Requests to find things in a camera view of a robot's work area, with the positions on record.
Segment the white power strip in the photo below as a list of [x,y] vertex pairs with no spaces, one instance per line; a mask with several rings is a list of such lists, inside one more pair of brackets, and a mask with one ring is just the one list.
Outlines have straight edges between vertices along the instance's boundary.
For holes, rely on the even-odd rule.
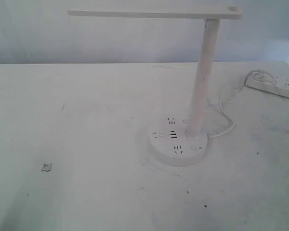
[[268,75],[249,76],[246,85],[250,88],[268,92],[289,99],[289,78]]

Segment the white desk lamp with sockets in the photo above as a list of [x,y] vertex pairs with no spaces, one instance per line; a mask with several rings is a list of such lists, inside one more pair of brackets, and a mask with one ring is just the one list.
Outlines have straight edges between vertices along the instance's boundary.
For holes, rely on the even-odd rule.
[[220,21],[241,19],[241,10],[237,6],[197,5],[178,8],[77,9],[68,10],[67,13],[70,16],[86,17],[204,20],[201,52],[187,116],[164,116],[151,124],[148,131],[152,153],[160,162],[174,167],[186,167],[201,160],[209,140],[208,133],[202,127],[202,119]]

